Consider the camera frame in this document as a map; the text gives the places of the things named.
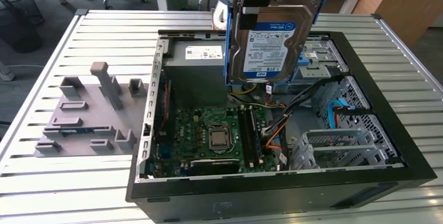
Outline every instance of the office floor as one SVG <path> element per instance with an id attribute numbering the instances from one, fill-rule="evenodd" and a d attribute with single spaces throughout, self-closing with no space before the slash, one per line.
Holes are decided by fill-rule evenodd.
<path id="1" fill-rule="evenodd" d="M 35 0 L 45 18 L 39 26 L 39 33 L 44 39 L 44 46 L 28 54 L 17 54 L 0 41 L 0 58 L 8 65 L 41 65 L 44 66 L 60 37 L 72 19 L 72 13 L 77 8 L 103 9 L 103 0 L 68 0 L 67 5 L 60 5 L 57 0 Z M 169 9 L 192 10 L 192 0 L 169 0 Z M 115 10 L 156 10 L 156 0 L 141 3 L 140 0 L 109 0 Z M 421 39 L 412 47 L 412 51 L 427 66 L 428 70 L 443 83 L 443 28 L 428 29 Z M 40 67 L 10 67 L 16 77 L 14 81 L 0 81 L 0 121 L 12 121 L 18 108 L 25 100 L 28 92 L 39 77 Z M 0 125 L 0 137 L 6 131 L 6 126 Z"/>

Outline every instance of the metal slat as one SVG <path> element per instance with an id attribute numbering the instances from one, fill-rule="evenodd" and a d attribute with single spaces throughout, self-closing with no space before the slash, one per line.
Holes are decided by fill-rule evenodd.
<path id="1" fill-rule="evenodd" d="M 100 206 L 93 211 L 65 211 L 48 212 L 39 215 L 10 216 L 5 221 L 16 223 L 103 223 L 117 221 L 117 224 L 127 224 L 124 220 L 143 220 L 144 224 L 153 224 L 145 213 L 137 207 L 103 209 Z"/>
<path id="2" fill-rule="evenodd" d="M 111 19 L 85 19 L 81 25 L 92 26 L 211 26 L 211 20 L 111 20 Z"/>
<path id="3" fill-rule="evenodd" d="M 368 23 L 373 23 L 373 18 L 368 17 L 368 16 L 355 18 L 353 16 L 343 17 L 343 16 L 319 15 L 317 22 L 368 22 Z"/>
<path id="4" fill-rule="evenodd" d="M 211 26 L 204 24 L 196 26 L 80 26 L 77 33 L 156 33 L 159 30 L 207 30 L 208 28 Z"/>
<path id="5" fill-rule="evenodd" d="M 392 102 L 428 102 L 441 101 L 440 96 L 433 91 L 425 92 L 384 92 L 387 101 Z"/>
<path id="6" fill-rule="evenodd" d="M 147 75 L 152 71 L 151 65 L 119 66 L 108 67 L 109 75 Z M 91 66 L 67 66 L 53 68 L 55 75 L 91 75 Z"/>
<path id="7" fill-rule="evenodd" d="M 111 56 L 132 56 L 132 55 L 153 55 L 155 48 L 79 48 L 67 49 L 65 56 L 68 57 L 111 57 Z"/>
<path id="8" fill-rule="evenodd" d="M 443 106 L 392 107 L 396 114 L 443 113 Z"/>
<path id="9" fill-rule="evenodd" d="M 399 49 L 353 48 L 357 55 L 403 55 Z"/>
<path id="10" fill-rule="evenodd" d="M 368 28 L 380 29 L 375 22 L 321 22 L 315 23 L 315 27 L 327 27 L 329 31 L 336 31 L 336 28 Z"/>
<path id="11" fill-rule="evenodd" d="M 385 34 L 377 35 L 356 35 L 356 34 L 344 34 L 348 41 L 391 41 L 389 37 Z"/>
<path id="12" fill-rule="evenodd" d="M 397 114 L 404 125 L 443 124 L 443 113 Z"/>
<path id="13" fill-rule="evenodd" d="M 32 195 L 12 195 L 0 198 L 2 215 L 40 214 L 48 209 L 52 212 L 87 211 L 101 208 L 133 207 L 135 203 L 121 201 L 125 197 L 125 188 L 103 189 L 95 191 L 75 191 L 53 194 L 36 193 Z"/>
<path id="14" fill-rule="evenodd" d="M 316 27 L 315 25 L 311 28 L 312 31 L 331 31 L 328 27 Z M 344 34 L 385 34 L 381 29 L 357 29 L 357 28 L 336 28 L 333 31 L 343 32 Z"/>
<path id="15" fill-rule="evenodd" d="M 125 13 L 91 13 L 84 19 L 143 19 L 143 20 L 211 20 L 208 14 L 125 14 Z"/>
<path id="16" fill-rule="evenodd" d="M 128 173 L 129 170 L 124 169 L 10 176 L 1 178 L 0 188 L 1 193 L 10 194 L 124 187 Z"/>
<path id="17" fill-rule="evenodd" d="M 159 34 L 152 33 L 76 33 L 73 40 L 156 40 Z"/>
<path id="18" fill-rule="evenodd" d="M 411 64 L 364 64 L 367 71 L 369 72 L 411 72 L 416 71 L 416 68 Z"/>
<path id="19" fill-rule="evenodd" d="M 405 127 L 412 138 L 443 138 L 443 124 Z"/>
<path id="20" fill-rule="evenodd" d="M 363 63 L 411 63 L 409 60 L 401 55 L 360 55 Z"/>
<path id="21" fill-rule="evenodd" d="M 69 48 L 155 48 L 157 40 L 76 40 Z"/>
<path id="22" fill-rule="evenodd" d="M 351 41 L 349 43 L 353 48 L 396 48 L 392 41 Z"/>
<path id="23" fill-rule="evenodd" d="M 77 76 L 83 84 L 99 84 L 99 80 L 96 76 L 93 75 L 80 75 Z M 129 83 L 131 79 L 141 79 L 143 83 L 149 83 L 151 82 L 151 75 L 116 75 L 117 82 L 121 83 Z M 48 80 L 48 86 L 57 87 L 63 81 L 63 76 L 55 76 Z"/>
<path id="24" fill-rule="evenodd" d="M 383 92 L 432 91 L 432 86 L 425 81 L 377 82 L 376 85 Z"/>
<path id="25" fill-rule="evenodd" d="M 92 65 L 97 57 L 65 57 L 60 61 L 59 66 L 68 65 Z M 101 62 L 108 63 L 108 65 L 151 65 L 153 60 L 153 55 L 145 55 L 140 57 L 99 57 Z"/>
<path id="26" fill-rule="evenodd" d="M 371 73 L 373 81 L 421 81 L 424 77 L 415 72 L 399 72 L 399 73 Z"/>

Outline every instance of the cable connector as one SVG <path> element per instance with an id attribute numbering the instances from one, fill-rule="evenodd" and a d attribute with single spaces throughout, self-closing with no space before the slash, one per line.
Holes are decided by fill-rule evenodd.
<path id="1" fill-rule="evenodd" d="M 365 109 L 364 107 L 355 107 L 355 106 L 344 106 L 344 107 L 336 106 L 333 107 L 332 112 L 348 116 L 373 114 L 372 109 Z"/>

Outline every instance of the white label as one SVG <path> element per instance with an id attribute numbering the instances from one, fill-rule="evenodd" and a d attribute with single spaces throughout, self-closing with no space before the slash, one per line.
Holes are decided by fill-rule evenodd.
<path id="1" fill-rule="evenodd" d="M 317 54 L 315 53 L 315 52 L 312 52 L 312 53 L 304 53 L 304 57 L 305 58 L 317 58 Z"/>
<path id="2" fill-rule="evenodd" d="M 64 132 L 64 133 L 76 133 L 77 131 L 76 130 L 60 130 L 60 132 Z"/>
<path id="3" fill-rule="evenodd" d="M 185 59 L 223 59 L 221 46 L 187 46 Z"/>
<path id="4" fill-rule="evenodd" d="M 293 35 L 293 22 L 259 22 L 249 31 L 243 72 L 248 78 L 271 77 L 281 71 L 288 49 L 284 41 Z"/>
<path id="5" fill-rule="evenodd" d="M 265 85 L 265 93 L 272 94 L 272 86 L 271 85 Z"/>
<path id="6" fill-rule="evenodd" d="M 283 153 L 280 153 L 279 159 L 280 159 L 280 161 L 281 161 L 281 162 L 284 163 L 284 165 L 285 165 L 285 163 L 287 163 L 287 161 L 288 161 L 288 158 L 285 157 L 285 155 L 283 155 Z"/>

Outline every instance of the metal frame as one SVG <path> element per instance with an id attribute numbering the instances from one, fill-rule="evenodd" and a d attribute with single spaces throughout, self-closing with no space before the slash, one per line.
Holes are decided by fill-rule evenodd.
<path id="1" fill-rule="evenodd" d="M 428 69 L 424 67 L 423 63 L 416 58 L 415 54 L 412 53 L 409 48 L 405 46 L 405 44 L 403 43 L 400 38 L 395 35 L 395 33 L 393 33 L 392 29 L 389 28 L 389 26 L 387 25 L 385 21 L 383 19 L 377 19 L 377 20 L 375 20 L 375 22 L 381 26 L 383 30 L 387 32 L 387 35 L 392 39 L 393 43 L 397 45 L 399 49 L 404 53 L 404 56 L 408 58 L 408 60 L 413 64 L 413 66 L 417 67 L 417 71 L 423 74 L 423 76 L 425 77 L 428 82 L 432 84 L 432 86 L 435 88 L 437 88 L 436 92 L 443 97 L 443 86 L 441 86 L 441 84 L 437 82 L 433 75 L 431 74 Z"/>
<path id="2" fill-rule="evenodd" d="M 140 14 L 144 14 L 147 19 L 157 19 L 157 16 L 163 15 L 164 21 L 160 24 L 171 29 L 179 29 L 181 26 L 189 28 L 189 24 L 197 25 L 200 29 L 211 29 L 211 21 L 204 23 L 201 21 L 201 15 L 209 15 L 208 12 L 91 10 L 89 13 L 97 16 L 95 19 L 109 19 L 109 16 L 113 14 L 124 16 L 124 19 L 140 19 Z M 83 30 L 76 33 L 75 42 L 80 40 L 81 42 L 88 42 L 88 44 L 84 48 L 76 49 L 79 51 L 85 50 L 85 48 L 97 44 L 97 40 L 100 40 L 100 44 L 107 45 L 116 40 L 127 42 L 128 39 L 135 41 L 143 39 L 144 43 L 155 43 L 156 26 L 148 21 L 140 27 L 124 26 L 127 25 L 124 23 L 128 23 L 128 21 L 120 21 L 123 24 L 119 27 L 112 25 L 103 26 L 104 24 L 100 21 L 83 24 Z M 136 28 L 143 28 L 144 33 L 140 33 Z M 440 221 L 439 213 L 443 209 L 443 128 L 441 118 L 437 116 L 441 115 L 443 103 L 440 101 L 441 98 L 436 94 L 440 94 L 441 91 L 432 86 L 429 80 L 424 81 L 425 75 L 417 73 L 419 66 L 409 65 L 411 61 L 413 64 L 415 62 L 420 64 L 420 61 L 408 56 L 407 53 L 403 56 L 397 45 L 391 39 L 391 37 L 395 37 L 395 34 L 392 36 L 387 35 L 388 33 L 369 15 L 320 14 L 317 24 L 312 26 L 312 30 L 336 30 L 345 34 L 363 64 L 371 69 L 371 76 L 413 137 L 415 144 L 423 152 L 439 179 L 421 187 L 400 190 L 361 208 L 253 216 L 231 220 L 212 220 L 209 222 L 253 222 L 256 224 L 304 221 L 315 224 L 328 221 L 340 223 L 359 222 L 361 224 L 377 222 L 437 223 Z M 64 49 L 63 45 L 68 49 L 72 47 L 72 42 L 61 40 L 60 45 L 61 49 Z M 135 53 L 133 48 L 127 48 L 127 51 L 128 53 Z M 125 74 L 123 77 L 128 77 L 131 76 L 127 69 L 131 66 L 128 65 L 147 67 L 147 64 L 151 63 L 149 57 L 133 57 L 131 54 L 127 54 L 125 58 L 91 55 L 91 57 L 84 57 L 83 62 L 80 59 L 72 60 L 69 57 L 59 55 L 56 63 L 61 64 L 63 67 L 51 65 L 51 62 L 48 63 L 48 66 L 52 66 L 52 68 L 45 69 L 43 72 L 43 74 L 49 73 L 47 79 L 44 79 L 45 82 L 36 88 L 41 84 L 41 81 L 37 81 L 36 91 L 30 92 L 25 101 L 28 107 L 24 105 L 9 128 L 12 136 L 5 137 L 0 143 L 0 146 L 5 145 L 9 139 L 13 139 L 6 156 L 2 156 L 0 166 L 1 204 L 4 206 L 1 218 L 8 223 L 67 224 L 73 222 L 113 223 L 123 221 L 124 223 L 135 224 L 152 222 L 137 206 L 124 201 L 125 177 L 131 165 L 128 155 L 40 159 L 29 157 L 29 154 L 33 152 L 35 142 L 20 141 L 22 137 L 40 137 L 39 134 L 25 133 L 28 130 L 37 128 L 25 127 L 25 125 L 28 123 L 45 124 L 45 111 L 56 107 L 49 101 L 56 100 L 41 100 L 41 97 L 57 95 L 59 89 L 48 86 L 59 84 L 60 76 L 68 76 L 81 71 L 79 64 L 109 59 L 109 61 L 113 61 L 113 67 L 119 69 L 120 74 Z M 385 71 L 385 67 L 405 65 L 416 69 L 408 72 L 380 73 L 380 71 Z M 427 90 L 433 88 L 435 91 L 423 91 L 423 88 Z M 397 101 L 397 94 L 401 95 L 401 101 Z"/>
<path id="3" fill-rule="evenodd" d="M 84 19 L 84 16 L 75 16 L 67 31 L 64 32 L 60 42 L 53 50 L 52 56 L 47 62 L 45 67 L 43 68 L 43 71 L 40 73 L 40 76 L 33 84 L 33 87 L 30 89 L 30 92 L 28 94 L 28 97 L 20 107 L 20 110 L 14 116 L 12 125 L 5 133 L 5 136 L 2 137 L 2 142 L 0 142 L 0 171 L 2 171 L 4 167 L 5 167 L 5 163 L 8 161 L 8 157 L 9 154 L 12 152 L 10 149 L 8 149 L 12 141 L 14 140 L 14 135 L 16 132 L 18 130 L 18 126 L 21 125 L 22 121 L 24 121 L 24 116 L 26 116 L 26 114 L 29 113 L 29 108 L 32 106 L 33 100 L 36 99 L 36 96 L 39 94 L 39 91 L 41 89 L 41 86 L 44 84 L 45 79 L 49 76 L 49 71 L 53 68 L 53 65 L 56 63 L 56 60 L 59 58 L 59 56 L 61 55 L 63 50 L 65 49 L 65 44 L 68 43 L 68 41 L 72 39 L 72 34 L 76 33 L 77 28 L 80 27 L 81 21 Z"/>

